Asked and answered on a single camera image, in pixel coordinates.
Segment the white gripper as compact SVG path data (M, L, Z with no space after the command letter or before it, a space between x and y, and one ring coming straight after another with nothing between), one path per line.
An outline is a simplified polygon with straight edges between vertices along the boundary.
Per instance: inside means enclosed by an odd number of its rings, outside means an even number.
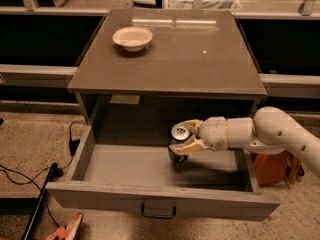
M192 155L208 149L227 150L227 120L211 117L204 122L198 119L183 121L174 126L174 137L188 138L185 141L174 138L169 141L169 149L177 155Z

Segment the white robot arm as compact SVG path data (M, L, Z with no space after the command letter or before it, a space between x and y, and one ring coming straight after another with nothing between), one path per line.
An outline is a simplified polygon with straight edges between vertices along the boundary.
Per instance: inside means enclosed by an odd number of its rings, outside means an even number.
M238 148L276 155L287 150L320 175L320 139L275 107L263 107L253 118L183 121L172 127L171 135L178 143L170 144L169 149L177 155Z

